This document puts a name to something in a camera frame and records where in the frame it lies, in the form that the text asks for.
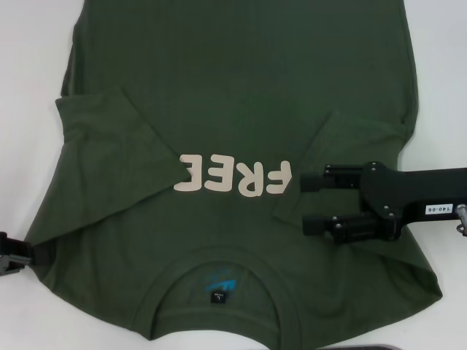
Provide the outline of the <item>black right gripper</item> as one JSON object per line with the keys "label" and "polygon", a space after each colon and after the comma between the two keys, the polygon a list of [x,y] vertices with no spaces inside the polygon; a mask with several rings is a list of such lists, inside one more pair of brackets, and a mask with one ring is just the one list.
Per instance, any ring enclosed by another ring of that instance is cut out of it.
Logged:
{"label": "black right gripper", "polygon": [[328,164],[322,173],[302,174],[300,188],[302,193],[360,188],[363,206],[375,213],[305,215],[305,236],[329,236],[336,245],[396,241],[402,225],[458,218],[455,209],[466,203],[466,169],[395,171],[382,163]]}

